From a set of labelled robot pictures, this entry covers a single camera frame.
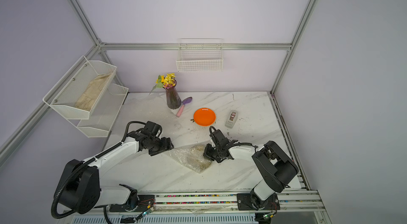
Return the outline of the white tape dispenser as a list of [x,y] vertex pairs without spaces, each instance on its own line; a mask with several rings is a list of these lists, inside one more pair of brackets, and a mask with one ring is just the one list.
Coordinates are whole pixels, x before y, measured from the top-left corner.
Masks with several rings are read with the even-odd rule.
[[232,129],[237,121],[238,112],[232,110],[229,115],[227,116],[225,127]]

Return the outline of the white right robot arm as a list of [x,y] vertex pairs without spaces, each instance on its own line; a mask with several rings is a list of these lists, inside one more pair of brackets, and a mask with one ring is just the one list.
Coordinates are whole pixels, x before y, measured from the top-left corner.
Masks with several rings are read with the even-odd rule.
[[294,161],[274,141],[260,147],[229,140],[213,126],[209,127],[209,135],[213,143],[206,145],[205,159],[217,163],[229,159],[253,162],[262,177],[250,193],[237,194],[238,210],[271,210],[276,213],[280,209],[277,194],[284,191],[299,173]]

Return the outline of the yellow patterned dinner plate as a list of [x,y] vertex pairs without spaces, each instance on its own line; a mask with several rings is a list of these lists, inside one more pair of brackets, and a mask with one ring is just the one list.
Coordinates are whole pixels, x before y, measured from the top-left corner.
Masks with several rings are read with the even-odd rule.
[[203,157],[206,145],[194,145],[187,149],[185,165],[189,169],[202,173],[212,165],[212,161]]

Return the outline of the clear bubble wrap sheet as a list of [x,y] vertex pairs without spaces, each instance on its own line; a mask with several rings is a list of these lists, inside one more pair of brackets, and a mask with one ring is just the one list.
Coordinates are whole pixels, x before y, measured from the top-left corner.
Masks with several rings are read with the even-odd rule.
[[120,110],[112,132],[122,136],[130,121],[151,121],[159,124],[163,128],[164,137],[170,137],[182,128],[176,115],[168,108],[166,100],[157,94],[141,99],[127,99]]
[[174,148],[165,154],[182,166],[200,174],[207,170],[212,161],[204,158],[206,144],[193,144]]

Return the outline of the orange dinner plate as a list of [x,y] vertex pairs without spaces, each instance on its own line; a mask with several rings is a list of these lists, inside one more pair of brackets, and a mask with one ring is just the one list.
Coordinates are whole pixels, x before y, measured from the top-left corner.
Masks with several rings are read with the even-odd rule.
[[210,108],[200,108],[194,113],[194,122],[199,126],[211,126],[216,121],[216,114]]

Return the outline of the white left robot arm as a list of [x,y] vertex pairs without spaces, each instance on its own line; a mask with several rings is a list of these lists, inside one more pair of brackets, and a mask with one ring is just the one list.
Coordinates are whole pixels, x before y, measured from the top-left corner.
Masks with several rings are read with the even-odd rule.
[[73,159],[65,165],[53,196],[51,216],[63,219],[73,213],[85,214],[94,208],[106,209],[119,205],[125,211],[134,211],[141,205],[137,189],[126,184],[117,187],[101,186],[101,179],[127,157],[147,150],[155,156],[174,148],[170,138],[161,137],[163,131],[154,122],[140,122],[136,131],[129,131],[133,121],[127,123],[123,138],[112,147],[85,160]]

